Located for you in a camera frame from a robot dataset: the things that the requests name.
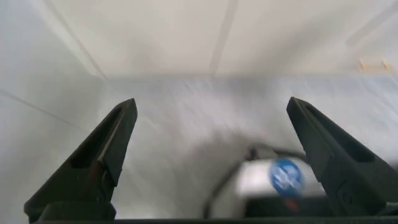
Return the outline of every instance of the blue circular sticker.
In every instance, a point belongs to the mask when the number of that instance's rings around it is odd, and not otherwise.
[[[298,196],[304,188],[303,175],[290,159],[278,159],[271,165],[271,183],[279,195]]]

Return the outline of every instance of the label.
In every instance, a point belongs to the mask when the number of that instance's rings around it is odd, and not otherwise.
[[[300,169],[290,159],[278,159],[270,167],[271,183],[279,195],[294,197],[304,188]]]

